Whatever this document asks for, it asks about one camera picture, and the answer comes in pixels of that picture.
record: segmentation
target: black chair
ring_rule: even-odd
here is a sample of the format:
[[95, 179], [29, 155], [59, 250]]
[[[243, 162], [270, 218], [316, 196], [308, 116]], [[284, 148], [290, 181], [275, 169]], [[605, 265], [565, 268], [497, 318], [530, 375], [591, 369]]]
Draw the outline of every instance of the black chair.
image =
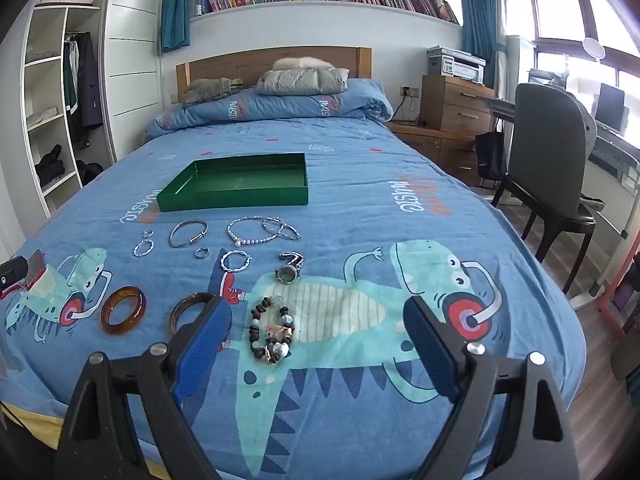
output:
[[574, 266], [562, 291], [566, 294], [587, 253], [596, 221], [580, 203], [586, 163], [585, 112], [564, 91], [524, 83], [516, 88], [513, 140], [507, 175], [495, 193], [495, 207], [505, 190], [531, 209], [524, 240], [536, 217], [545, 231], [536, 251], [542, 262], [562, 232], [584, 234]]

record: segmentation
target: bed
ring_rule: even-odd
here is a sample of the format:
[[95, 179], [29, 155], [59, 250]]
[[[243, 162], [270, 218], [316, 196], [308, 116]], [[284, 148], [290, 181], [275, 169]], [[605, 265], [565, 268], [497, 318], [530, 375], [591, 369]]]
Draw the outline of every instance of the bed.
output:
[[[193, 423], [224, 478], [409, 478], [452, 409], [431, 387], [402, 323], [414, 294], [495, 354], [542, 352], [564, 402], [573, 399], [586, 345], [568, 301], [502, 213], [383, 125], [391, 108], [369, 79], [369, 49], [293, 47], [198, 60], [177, 67], [178, 92], [220, 76], [250, 86], [287, 56], [349, 68], [348, 92], [268, 96], [261, 105], [247, 89], [190, 111], [171, 108], [149, 126], [155, 138], [77, 193], [20, 249], [27, 258], [41, 250], [46, 270], [31, 288], [0, 300], [0, 399], [44, 442], [55, 446], [92, 352], [120, 358], [167, 341], [172, 307], [200, 291], [221, 295], [233, 313]], [[281, 152], [305, 153], [308, 205], [158, 209], [160, 190], [193, 160]], [[220, 255], [235, 248], [226, 227], [244, 216], [282, 218], [302, 238], [243, 248], [253, 257], [248, 269], [225, 272]], [[207, 235], [196, 246], [169, 247], [173, 227], [190, 219], [204, 220]], [[242, 237], [264, 236], [260, 222], [237, 227]], [[155, 246], [136, 258], [145, 230]], [[209, 257], [194, 257], [199, 246]], [[283, 251], [305, 257], [291, 285], [274, 279]], [[146, 294], [146, 314], [131, 332], [107, 334], [100, 306], [126, 285]], [[257, 361], [247, 341], [250, 310], [265, 296], [284, 300], [296, 318], [292, 355], [276, 365]], [[116, 310], [112, 321], [127, 315]], [[152, 472], [166, 478], [136, 399], [131, 409]], [[497, 425], [492, 415], [468, 478], [482, 473]]]

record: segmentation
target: dinosaur print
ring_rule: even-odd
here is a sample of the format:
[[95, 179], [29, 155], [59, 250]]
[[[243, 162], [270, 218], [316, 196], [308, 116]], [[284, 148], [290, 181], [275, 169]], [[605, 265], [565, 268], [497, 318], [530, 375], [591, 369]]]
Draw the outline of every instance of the dinosaur print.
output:
[[[44, 344], [48, 331], [43, 330], [40, 335], [41, 320], [49, 322], [50, 330], [53, 324], [70, 326], [78, 319], [91, 316], [100, 307], [111, 281], [111, 273], [104, 270], [106, 258], [106, 250], [95, 248], [76, 256], [66, 257], [57, 269], [47, 265], [44, 273], [36, 282], [28, 290], [20, 292], [17, 303], [9, 307], [5, 323], [7, 332], [10, 333], [25, 310], [29, 310], [36, 315], [33, 338]], [[60, 273], [60, 269], [71, 259], [74, 260], [74, 266], [68, 277], [65, 278]], [[83, 310], [89, 293], [100, 276], [106, 279], [100, 298], [94, 306]]]
[[[321, 388], [328, 396], [332, 371], [340, 368], [352, 397], [360, 393], [364, 367], [369, 367], [381, 388], [388, 379], [398, 393], [410, 402], [428, 402], [437, 396], [433, 389], [409, 383], [396, 364], [418, 358], [402, 323], [402, 308], [411, 296], [420, 295], [441, 322], [451, 310], [462, 320], [459, 330], [478, 335], [487, 333], [489, 318], [502, 304], [500, 291], [477, 262], [463, 262], [446, 247], [430, 240], [411, 240], [390, 249], [392, 265], [400, 287], [379, 285], [356, 277], [359, 261], [373, 257], [383, 260], [382, 248], [352, 254], [344, 264], [344, 279], [302, 276], [291, 285], [276, 282], [273, 273], [261, 276], [248, 297], [245, 326], [251, 323], [251, 306], [271, 296], [289, 306], [296, 331], [290, 355], [277, 365], [257, 360], [249, 350], [248, 330], [230, 348], [239, 351], [236, 422], [242, 453], [250, 472], [276, 472], [278, 466], [267, 456], [276, 406], [284, 381], [292, 371], [302, 394], [307, 368], [316, 368]], [[495, 299], [484, 307], [475, 295], [465, 265], [475, 267], [490, 280]], [[481, 318], [476, 321], [472, 316]], [[279, 322], [277, 308], [262, 314], [260, 325]]]

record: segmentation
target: wooden headboard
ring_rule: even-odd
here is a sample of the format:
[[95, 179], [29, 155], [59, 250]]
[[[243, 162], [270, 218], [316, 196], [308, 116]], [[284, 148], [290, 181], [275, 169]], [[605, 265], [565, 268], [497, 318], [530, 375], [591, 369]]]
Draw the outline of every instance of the wooden headboard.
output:
[[283, 57], [317, 57], [338, 68], [348, 68], [349, 77], [371, 77], [371, 49], [361, 46], [283, 46], [245, 50], [222, 56], [206, 57], [175, 67], [178, 97], [182, 99], [187, 86], [196, 79], [242, 79], [245, 88], [271, 69]]

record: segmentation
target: printer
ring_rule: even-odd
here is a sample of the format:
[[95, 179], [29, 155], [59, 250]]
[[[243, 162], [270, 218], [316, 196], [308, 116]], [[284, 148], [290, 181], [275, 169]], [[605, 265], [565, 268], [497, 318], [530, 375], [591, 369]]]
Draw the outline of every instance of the printer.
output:
[[432, 46], [427, 50], [428, 75], [449, 75], [482, 84], [484, 59], [460, 50]]

